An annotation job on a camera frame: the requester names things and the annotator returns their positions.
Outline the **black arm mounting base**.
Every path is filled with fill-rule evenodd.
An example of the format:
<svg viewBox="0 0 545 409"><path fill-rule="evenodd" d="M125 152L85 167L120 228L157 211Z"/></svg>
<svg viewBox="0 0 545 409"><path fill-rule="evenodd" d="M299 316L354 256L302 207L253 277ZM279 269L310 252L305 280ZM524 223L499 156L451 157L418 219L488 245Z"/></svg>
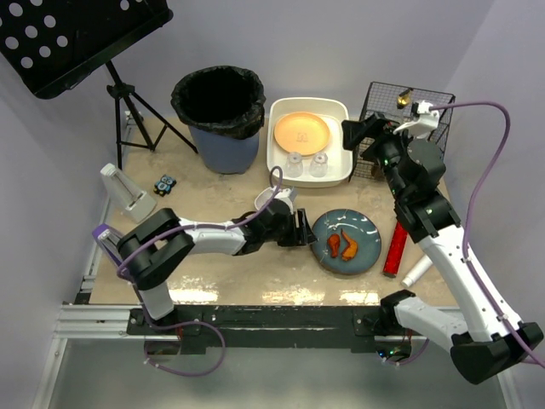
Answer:
<svg viewBox="0 0 545 409"><path fill-rule="evenodd" d="M129 311L127 332L147 341L172 341L169 352L204 354L207 349L348 349L374 353L376 343L414 330L387 327L379 306L176 305L169 317L146 322Z"/></svg>

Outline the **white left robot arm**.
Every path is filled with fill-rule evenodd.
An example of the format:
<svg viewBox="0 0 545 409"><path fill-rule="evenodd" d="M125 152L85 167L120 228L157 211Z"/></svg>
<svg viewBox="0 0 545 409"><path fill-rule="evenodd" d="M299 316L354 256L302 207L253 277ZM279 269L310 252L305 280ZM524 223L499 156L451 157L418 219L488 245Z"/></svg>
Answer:
<svg viewBox="0 0 545 409"><path fill-rule="evenodd" d="M120 274L133 284L149 317L160 321L175 309L167 280L186 257L245 256L268 242L288 248L316 240L303 209L291 210L273 199L257 211L223 223L192 222L165 208L125 234L117 250Z"/></svg>

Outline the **yellow plastic plate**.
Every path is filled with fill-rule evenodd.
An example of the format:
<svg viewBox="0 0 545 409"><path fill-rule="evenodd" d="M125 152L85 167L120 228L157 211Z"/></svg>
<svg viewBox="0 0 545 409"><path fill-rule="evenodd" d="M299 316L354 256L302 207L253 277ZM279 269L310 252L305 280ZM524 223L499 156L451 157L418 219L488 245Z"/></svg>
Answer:
<svg viewBox="0 0 545 409"><path fill-rule="evenodd" d="M287 153L312 156L330 142L330 128L318 115L293 112L284 115L274 126L274 140Z"/></svg>

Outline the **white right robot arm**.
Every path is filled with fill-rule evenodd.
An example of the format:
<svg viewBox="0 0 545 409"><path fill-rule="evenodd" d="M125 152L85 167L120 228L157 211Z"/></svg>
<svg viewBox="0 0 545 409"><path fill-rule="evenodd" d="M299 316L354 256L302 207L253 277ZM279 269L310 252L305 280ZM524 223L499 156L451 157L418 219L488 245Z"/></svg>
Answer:
<svg viewBox="0 0 545 409"><path fill-rule="evenodd" d="M510 308L464 242L461 219L439 191L446 167L437 145L380 113L345 120L341 128L348 151L357 151L365 138L372 140L361 158L379 167L399 224L437 268L462 313L455 319L402 290L381 300L381 327L410 329L439 345L471 384L522 362L543 340L542 329Z"/></svg>

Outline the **clear wine glass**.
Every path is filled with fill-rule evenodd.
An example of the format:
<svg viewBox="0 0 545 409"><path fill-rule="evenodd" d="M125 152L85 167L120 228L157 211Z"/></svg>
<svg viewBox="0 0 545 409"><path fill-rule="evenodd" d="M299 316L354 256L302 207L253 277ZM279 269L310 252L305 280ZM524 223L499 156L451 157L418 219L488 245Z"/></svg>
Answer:
<svg viewBox="0 0 545 409"><path fill-rule="evenodd" d="M326 152L316 153L309 165L309 173L312 177L325 177L328 172L328 156Z"/></svg>
<svg viewBox="0 0 545 409"><path fill-rule="evenodd" d="M292 152L286 156L284 174L289 178L298 178L303 174L304 165L300 153Z"/></svg>

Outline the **blue ceramic plate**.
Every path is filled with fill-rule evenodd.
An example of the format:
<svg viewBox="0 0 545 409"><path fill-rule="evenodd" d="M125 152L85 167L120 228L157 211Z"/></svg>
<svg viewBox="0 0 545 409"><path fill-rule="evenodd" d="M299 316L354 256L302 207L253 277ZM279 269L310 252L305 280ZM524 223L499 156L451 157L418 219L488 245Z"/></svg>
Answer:
<svg viewBox="0 0 545 409"><path fill-rule="evenodd" d="M311 251L318 264L333 274L363 274L382 252L377 226L356 210L328 210L316 220L312 231L317 240Z"/></svg>

